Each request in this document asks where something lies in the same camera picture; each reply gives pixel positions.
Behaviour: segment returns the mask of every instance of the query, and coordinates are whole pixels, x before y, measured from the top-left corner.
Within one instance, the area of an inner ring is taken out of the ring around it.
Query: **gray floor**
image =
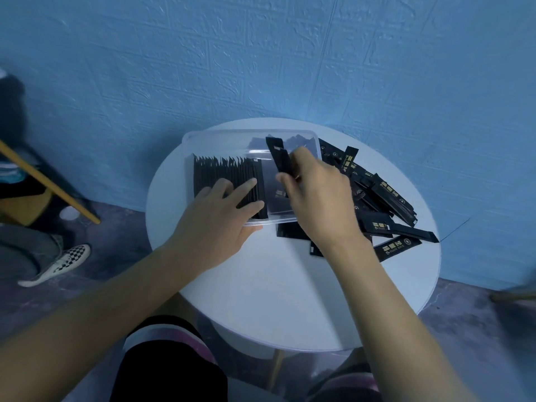
[[[0,280],[0,338],[33,322],[63,301],[125,270],[150,252],[144,214],[91,203],[101,217],[61,222],[55,202],[36,228],[61,233],[66,247],[90,243],[91,257],[72,273],[33,288]],[[488,292],[440,280],[420,318],[437,338],[466,383],[486,401],[536,399],[536,312],[529,304],[494,305]],[[269,362],[247,357],[228,346],[202,319],[200,331],[218,363],[230,377],[264,386]],[[275,392],[302,400],[309,386],[344,360],[345,353],[298,354],[284,361]],[[120,343],[65,399],[107,400],[121,360]]]

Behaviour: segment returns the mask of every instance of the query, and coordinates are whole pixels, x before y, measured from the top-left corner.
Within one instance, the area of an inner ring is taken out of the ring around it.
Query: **plastic box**
[[[284,188],[276,180],[278,170],[266,144],[266,137],[268,136],[281,138],[285,149],[289,153],[300,146],[305,146],[314,156],[319,159],[321,158],[318,136],[310,130],[216,130],[189,132],[182,139],[188,203],[191,203],[194,198],[194,155],[216,158],[242,157],[260,159],[264,179],[264,202],[265,206],[267,206],[268,218],[261,220],[250,219],[246,225],[278,224],[296,221],[290,200],[276,195],[277,190],[284,190]]]

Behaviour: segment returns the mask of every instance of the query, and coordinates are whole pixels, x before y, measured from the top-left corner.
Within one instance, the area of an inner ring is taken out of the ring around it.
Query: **blue wall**
[[[442,276],[522,284],[536,247],[533,0],[0,0],[25,138],[92,200],[143,210],[186,131],[344,131],[432,207]]]

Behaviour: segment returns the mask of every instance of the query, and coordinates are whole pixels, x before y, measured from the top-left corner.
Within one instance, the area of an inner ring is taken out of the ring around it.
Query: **round white table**
[[[378,173],[415,208],[417,228],[437,227],[410,180],[364,143],[331,128],[283,118],[230,121],[206,130],[283,128],[313,130],[344,150],[359,149],[356,162]],[[186,208],[182,149],[162,162],[149,188],[145,220],[153,249],[172,234]],[[374,237],[374,245],[386,241]],[[427,303],[437,283],[441,246],[423,242],[382,263],[415,312]],[[276,236],[276,225],[254,233],[239,253],[190,283],[181,294],[201,313],[227,330],[265,346],[289,351],[339,351],[359,347],[358,332],[343,292],[326,260],[309,254],[309,242]]]

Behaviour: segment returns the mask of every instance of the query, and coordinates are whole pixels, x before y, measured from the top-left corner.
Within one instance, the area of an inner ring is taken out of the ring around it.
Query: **table leg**
[[[273,352],[272,365],[270,367],[270,374],[268,375],[267,391],[272,392],[273,387],[276,385],[277,377],[283,364],[283,358],[285,358],[285,352],[276,348]]]

